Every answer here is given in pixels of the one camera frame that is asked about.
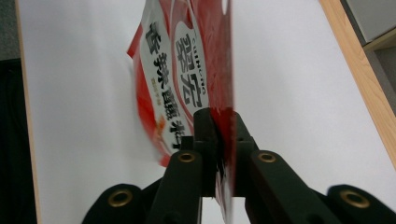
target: plastic food package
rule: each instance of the plastic food package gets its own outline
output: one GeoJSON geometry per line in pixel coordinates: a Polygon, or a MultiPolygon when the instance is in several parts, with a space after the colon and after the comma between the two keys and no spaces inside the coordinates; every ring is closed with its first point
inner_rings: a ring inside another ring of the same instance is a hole
{"type": "Polygon", "coordinates": [[[194,112],[210,107],[224,152],[216,194],[231,222],[235,127],[230,0],[147,0],[128,54],[138,113],[166,166],[181,137],[193,135],[194,112]]]}
{"type": "MultiPolygon", "coordinates": [[[[200,1],[199,7],[211,7],[210,2],[200,1]]],[[[164,166],[178,151],[181,136],[192,135],[193,113],[209,107],[204,45],[192,5],[147,1],[128,50],[139,116],[164,166]]]]}

